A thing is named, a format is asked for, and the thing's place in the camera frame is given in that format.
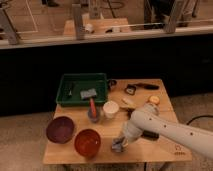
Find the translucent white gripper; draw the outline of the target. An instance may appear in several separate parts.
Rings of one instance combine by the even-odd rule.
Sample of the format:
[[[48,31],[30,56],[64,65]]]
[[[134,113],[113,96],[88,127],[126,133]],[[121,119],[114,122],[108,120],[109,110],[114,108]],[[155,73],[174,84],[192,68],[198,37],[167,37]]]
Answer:
[[[122,129],[119,134],[121,146],[126,147],[129,143],[135,142],[142,135],[142,131],[136,127],[132,122],[126,121],[123,123]]]

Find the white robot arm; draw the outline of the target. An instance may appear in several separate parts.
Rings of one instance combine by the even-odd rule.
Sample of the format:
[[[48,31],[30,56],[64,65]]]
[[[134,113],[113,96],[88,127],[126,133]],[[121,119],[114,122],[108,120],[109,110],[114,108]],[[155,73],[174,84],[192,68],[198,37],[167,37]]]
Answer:
[[[213,159],[213,132],[167,121],[159,116],[155,104],[146,103],[136,108],[130,119],[123,123],[120,136],[131,143],[138,140],[144,131],[160,134]]]

